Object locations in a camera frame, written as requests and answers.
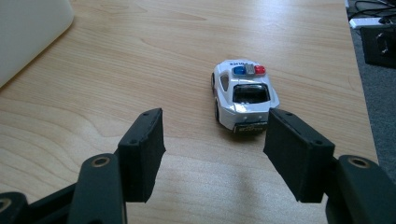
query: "wood grain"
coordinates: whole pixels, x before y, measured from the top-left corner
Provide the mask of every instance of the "wood grain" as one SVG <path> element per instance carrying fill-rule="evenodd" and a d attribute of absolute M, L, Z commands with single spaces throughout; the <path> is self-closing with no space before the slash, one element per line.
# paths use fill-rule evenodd
<path fill-rule="evenodd" d="M 376 161 L 343 1 L 73 0 L 67 32 L 0 90 L 0 192 L 29 202 L 113 152 L 137 116 L 163 109 L 167 152 L 133 223 L 326 223 L 262 153 L 264 134 L 215 122 L 210 74 L 226 59 L 264 64 L 280 108 Z"/>

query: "gray carpet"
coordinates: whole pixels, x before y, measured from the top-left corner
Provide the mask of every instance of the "gray carpet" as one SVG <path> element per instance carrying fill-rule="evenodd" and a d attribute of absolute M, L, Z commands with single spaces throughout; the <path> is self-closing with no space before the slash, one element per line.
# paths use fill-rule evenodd
<path fill-rule="evenodd" d="M 361 36 L 351 33 L 379 166 L 396 184 L 396 69 L 365 63 Z"/>

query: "cable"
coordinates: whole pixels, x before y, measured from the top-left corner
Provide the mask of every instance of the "cable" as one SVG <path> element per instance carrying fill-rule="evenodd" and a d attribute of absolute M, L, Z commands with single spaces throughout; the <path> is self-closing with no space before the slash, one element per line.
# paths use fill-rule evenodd
<path fill-rule="evenodd" d="M 355 8 L 356 8 L 357 11 L 361 11 L 361 10 L 359 9 L 359 7 L 358 7 L 358 4 L 359 4 L 359 3 L 368 3 L 368 4 L 373 4 L 373 5 L 385 6 L 385 7 L 393 7 L 393 6 L 390 6 L 389 4 L 386 4 L 386 3 L 384 3 L 384 2 L 356 1 L 354 5 L 355 5 Z"/>
<path fill-rule="evenodd" d="M 360 14 L 364 14 L 366 12 L 383 12 L 384 10 L 390 10 L 390 9 L 394 9 L 396 7 L 384 7 L 384 8 L 371 8 L 371 9 L 364 9 L 358 12 L 355 12 L 354 14 L 352 14 L 351 16 L 348 16 L 348 20 L 352 20 L 354 17 L 360 15 Z"/>
<path fill-rule="evenodd" d="M 384 16 L 378 22 L 382 24 L 388 24 L 388 23 L 393 24 L 392 17 L 396 17 L 396 13 Z"/>
<path fill-rule="evenodd" d="M 394 5 L 394 3 L 392 3 L 391 1 L 387 1 L 387 0 L 385 0 L 385 1 L 383 1 L 383 0 L 376 0 L 377 2 L 380 2 L 380 3 L 383 3 L 383 4 L 385 4 L 385 5 L 387 5 L 387 6 L 389 6 L 389 7 L 396 7 L 395 5 Z"/>

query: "toy police car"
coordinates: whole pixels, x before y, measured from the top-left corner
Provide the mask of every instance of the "toy police car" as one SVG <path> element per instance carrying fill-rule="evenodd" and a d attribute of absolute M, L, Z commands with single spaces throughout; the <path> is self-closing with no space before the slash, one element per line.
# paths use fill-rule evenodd
<path fill-rule="evenodd" d="M 227 60 L 212 73 L 216 120 L 234 133 L 261 133 L 270 108 L 279 99 L 264 66 L 249 60 Z"/>

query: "white object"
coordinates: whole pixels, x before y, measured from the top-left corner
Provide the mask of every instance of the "white object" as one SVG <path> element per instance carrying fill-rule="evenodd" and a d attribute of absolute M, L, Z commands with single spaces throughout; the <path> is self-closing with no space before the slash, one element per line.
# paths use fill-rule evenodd
<path fill-rule="evenodd" d="M 358 19 L 350 20 L 349 24 L 350 24 L 350 27 L 352 27 L 352 29 L 360 29 L 361 27 L 378 27 L 378 26 L 385 27 L 385 26 L 387 26 L 386 24 L 379 23 L 379 20 L 381 20 L 380 17 L 358 18 Z"/>
<path fill-rule="evenodd" d="M 69 0 L 0 0 L 0 87 L 63 33 Z"/>
<path fill-rule="evenodd" d="M 234 133 L 264 131 L 270 108 L 279 106 L 265 68 L 246 59 L 216 65 L 212 90 L 216 120 Z"/>

